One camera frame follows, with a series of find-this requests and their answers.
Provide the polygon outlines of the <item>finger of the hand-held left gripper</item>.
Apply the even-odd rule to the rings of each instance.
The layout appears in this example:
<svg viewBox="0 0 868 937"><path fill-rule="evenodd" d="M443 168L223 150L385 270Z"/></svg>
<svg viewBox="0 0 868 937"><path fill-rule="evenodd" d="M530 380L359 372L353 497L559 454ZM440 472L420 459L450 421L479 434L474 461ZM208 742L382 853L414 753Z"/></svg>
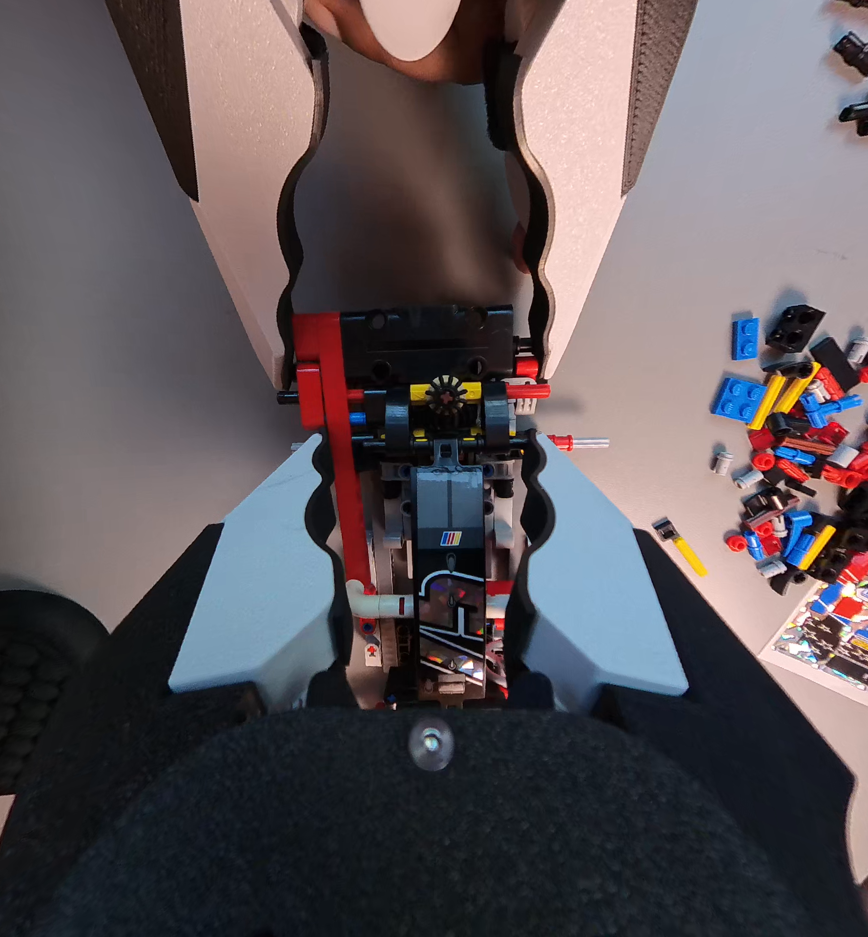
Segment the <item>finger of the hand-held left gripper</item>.
<svg viewBox="0 0 868 937"><path fill-rule="evenodd" d="M638 3L501 2L500 146L540 375L564 355L624 203Z"/></svg>
<svg viewBox="0 0 868 937"><path fill-rule="evenodd" d="M276 388L292 362L291 291L303 262L297 182L329 104L323 36L303 2L181 2L198 195L194 212Z"/></svg>

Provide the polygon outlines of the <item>holographic sticker sheet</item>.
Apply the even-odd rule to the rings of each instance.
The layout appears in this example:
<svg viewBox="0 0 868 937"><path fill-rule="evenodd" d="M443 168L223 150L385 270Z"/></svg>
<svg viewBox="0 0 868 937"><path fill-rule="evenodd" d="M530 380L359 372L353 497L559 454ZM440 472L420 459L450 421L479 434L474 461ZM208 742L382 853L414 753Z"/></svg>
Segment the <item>holographic sticker sheet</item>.
<svg viewBox="0 0 868 937"><path fill-rule="evenodd" d="M760 659L868 706L868 553L819 583Z"/></svg>

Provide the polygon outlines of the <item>lego car chassis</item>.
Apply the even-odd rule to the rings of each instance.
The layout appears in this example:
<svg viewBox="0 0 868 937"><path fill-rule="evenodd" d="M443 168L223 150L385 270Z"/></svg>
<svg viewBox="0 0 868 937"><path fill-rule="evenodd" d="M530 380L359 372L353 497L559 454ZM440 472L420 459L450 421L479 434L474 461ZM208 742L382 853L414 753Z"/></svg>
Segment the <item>lego car chassis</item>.
<svg viewBox="0 0 868 937"><path fill-rule="evenodd" d="M529 554L545 453L520 417L546 399L511 306L295 316L278 392L323 434L368 707L500 709L526 671Z"/></svg>

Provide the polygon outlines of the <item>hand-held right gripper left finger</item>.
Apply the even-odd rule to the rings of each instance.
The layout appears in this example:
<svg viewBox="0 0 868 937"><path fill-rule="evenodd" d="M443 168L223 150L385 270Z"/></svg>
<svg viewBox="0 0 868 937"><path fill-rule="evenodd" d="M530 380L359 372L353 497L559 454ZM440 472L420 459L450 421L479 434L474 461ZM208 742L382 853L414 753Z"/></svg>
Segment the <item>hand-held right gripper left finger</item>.
<svg viewBox="0 0 868 937"><path fill-rule="evenodd" d="M290 709L314 674L350 659L353 621L325 434L312 435L233 509L169 678L174 693L252 683Z"/></svg>

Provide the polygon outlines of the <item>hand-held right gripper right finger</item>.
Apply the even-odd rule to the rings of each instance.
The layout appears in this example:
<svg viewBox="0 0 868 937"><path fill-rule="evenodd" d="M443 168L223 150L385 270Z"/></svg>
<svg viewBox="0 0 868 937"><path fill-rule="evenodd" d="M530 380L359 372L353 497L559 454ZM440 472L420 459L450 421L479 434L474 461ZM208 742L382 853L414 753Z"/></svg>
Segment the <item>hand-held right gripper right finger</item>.
<svg viewBox="0 0 868 937"><path fill-rule="evenodd" d="M588 712L605 686L680 697L682 662L634 529L539 432L526 436L527 538L506 610L506 668L548 678L557 709Z"/></svg>

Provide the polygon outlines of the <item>pile of mixed lego pieces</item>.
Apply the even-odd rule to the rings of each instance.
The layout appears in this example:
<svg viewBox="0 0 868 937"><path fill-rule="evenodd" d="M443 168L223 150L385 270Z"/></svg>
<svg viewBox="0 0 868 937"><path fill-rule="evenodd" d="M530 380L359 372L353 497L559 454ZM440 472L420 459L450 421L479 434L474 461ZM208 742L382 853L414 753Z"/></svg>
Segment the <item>pile of mixed lego pieces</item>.
<svg viewBox="0 0 868 937"><path fill-rule="evenodd" d="M743 425L751 450L733 476L745 497L728 549L781 594L815 580L850 598L868 585L868 415L858 442L841 417L864 405L868 336L815 341L824 318L812 306L782 311L765 344L785 357L760 380L725 378L710 411Z"/></svg>

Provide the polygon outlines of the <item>yellow lego axle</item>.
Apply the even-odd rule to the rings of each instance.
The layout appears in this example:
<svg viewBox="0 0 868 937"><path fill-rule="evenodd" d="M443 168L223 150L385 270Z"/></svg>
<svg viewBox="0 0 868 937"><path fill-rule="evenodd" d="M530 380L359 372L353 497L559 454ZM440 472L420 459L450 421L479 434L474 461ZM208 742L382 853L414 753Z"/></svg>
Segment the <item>yellow lego axle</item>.
<svg viewBox="0 0 868 937"><path fill-rule="evenodd" d="M697 576L703 578L708 575L708 570L695 553L694 549L686 542L685 538L668 518L662 518L654 522L652 528L664 544L671 544L675 547Z"/></svg>

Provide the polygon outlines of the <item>person's left hand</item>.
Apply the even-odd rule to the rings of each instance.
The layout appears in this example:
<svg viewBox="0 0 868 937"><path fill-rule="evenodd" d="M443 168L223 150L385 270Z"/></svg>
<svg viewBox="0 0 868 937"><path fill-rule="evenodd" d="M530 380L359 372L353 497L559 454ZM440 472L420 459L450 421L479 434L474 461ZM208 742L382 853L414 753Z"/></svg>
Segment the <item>person's left hand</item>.
<svg viewBox="0 0 868 937"><path fill-rule="evenodd" d="M298 194L308 286L389 301L505 302L522 280L502 154L487 137L487 42L504 2L458 2L440 44L388 53L360 2L305 2L327 39L326 137Z"/></svg>

